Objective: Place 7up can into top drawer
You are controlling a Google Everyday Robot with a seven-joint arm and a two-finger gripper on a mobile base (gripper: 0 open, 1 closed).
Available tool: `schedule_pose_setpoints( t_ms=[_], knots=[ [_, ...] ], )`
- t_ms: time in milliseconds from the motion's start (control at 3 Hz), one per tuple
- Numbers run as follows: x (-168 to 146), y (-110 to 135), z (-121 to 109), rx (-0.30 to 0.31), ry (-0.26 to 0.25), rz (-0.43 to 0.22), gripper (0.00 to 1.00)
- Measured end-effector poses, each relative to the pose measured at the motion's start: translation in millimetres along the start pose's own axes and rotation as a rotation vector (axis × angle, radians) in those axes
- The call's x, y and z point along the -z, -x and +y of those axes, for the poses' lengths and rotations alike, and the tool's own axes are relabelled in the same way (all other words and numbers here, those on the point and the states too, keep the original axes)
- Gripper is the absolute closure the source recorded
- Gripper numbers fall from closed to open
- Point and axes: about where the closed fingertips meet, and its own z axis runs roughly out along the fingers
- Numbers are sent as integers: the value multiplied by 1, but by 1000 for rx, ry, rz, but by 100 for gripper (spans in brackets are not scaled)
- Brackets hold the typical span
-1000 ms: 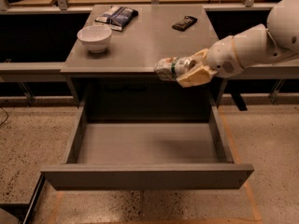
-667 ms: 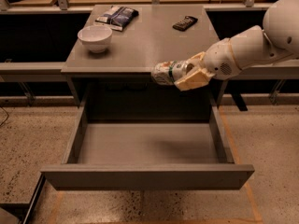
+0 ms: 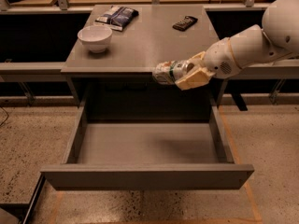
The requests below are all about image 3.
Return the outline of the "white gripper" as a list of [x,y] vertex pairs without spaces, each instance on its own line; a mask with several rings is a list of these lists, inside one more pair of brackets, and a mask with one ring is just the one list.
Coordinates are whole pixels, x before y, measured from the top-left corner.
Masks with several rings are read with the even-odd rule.
[[205,86],[214,76],[215,78],[226,79],[241,71],[235,61],[228,37],[211,45],[206,52],[201,51],[195,54],[188,59],[188,63],[201,66],[203,60],[207,68],[194,67],[188,74],[175,82],[182,91]]

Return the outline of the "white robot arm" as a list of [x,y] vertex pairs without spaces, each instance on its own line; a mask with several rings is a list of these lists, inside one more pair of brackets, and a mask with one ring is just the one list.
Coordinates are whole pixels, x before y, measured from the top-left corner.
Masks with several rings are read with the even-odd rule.
[[261,25],[211,45],[191,58],[194,68],[176,81],[181,90],[210,79],[239,74],[248,66],[273,63],[299,54],[299,0],[277,0],[264,12]]

